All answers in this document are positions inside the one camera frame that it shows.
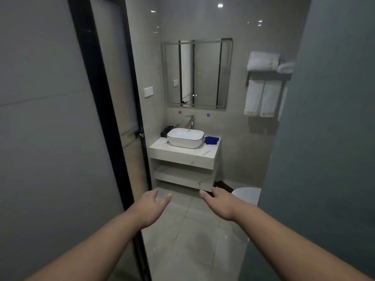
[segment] rectangular mirror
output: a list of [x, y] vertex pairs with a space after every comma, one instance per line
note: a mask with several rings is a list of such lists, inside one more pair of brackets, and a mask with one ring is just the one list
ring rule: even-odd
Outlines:
[[226, 108], [233, 40], [163, 43], [169, 106]]

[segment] white toilet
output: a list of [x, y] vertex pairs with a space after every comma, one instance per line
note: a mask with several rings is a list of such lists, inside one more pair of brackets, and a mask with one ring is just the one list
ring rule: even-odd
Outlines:
[[[257, 205], [261, 190], [262, 189], [256, 187], [242, 187], [240, 189], [235, 189], [232, 194], [247, 203]], [[235, 222], [232, 222], [232, 230], [241, 241], [246, 243], [249, 241], [249, 238], [245, 232]]]

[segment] light switch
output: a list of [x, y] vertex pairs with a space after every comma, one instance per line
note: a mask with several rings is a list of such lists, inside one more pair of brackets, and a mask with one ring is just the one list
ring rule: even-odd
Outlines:
[[146, 88], [146, 89], [143, 89], [143, 90], [144, 90], [144, 97], [149, 97], [150, 95], [154, 94], [154, 88], [153, 87], [149, 87], [149, 88]]

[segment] white towel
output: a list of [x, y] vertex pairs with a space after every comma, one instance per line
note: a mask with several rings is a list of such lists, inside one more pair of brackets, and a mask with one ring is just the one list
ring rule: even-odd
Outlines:
[[282, 81], [266, 81], [263, 89], [261, 117], [274, 117]]
[[247, 64], [248, 71], [276, 71], [280, 54], [253, 51]]
[[280, 103], [280, 109], [279, 109], [279, 118], [278, 118], [279, 121], [280, 121], [282, 111], [284, 109], [285, 100], [287, 99], [287, 93], [288, 93], [288, 84], [285, 85], [284, 91], [283, 91], [282, 97], [281, 97], [281, 103]]
[[264, 81], [249, 81], [245, 103], [245, 115], [257, 116], [260, 112]]
[[294, 62], [284, 63], [279, 65], [278, 73], [280, 74], [292, 74], [294, 69]]

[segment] left hand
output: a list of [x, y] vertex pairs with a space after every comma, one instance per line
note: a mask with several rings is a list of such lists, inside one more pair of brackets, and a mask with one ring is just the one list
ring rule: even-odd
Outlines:
[[156, 195], [157, 189], [145, 192], [141, 198], [128, 209], [129, 212], [137, 216], [141, 229], [147, 228], [155, 223], [172, 199], [172, 194], [169, 193], [156, 202]]

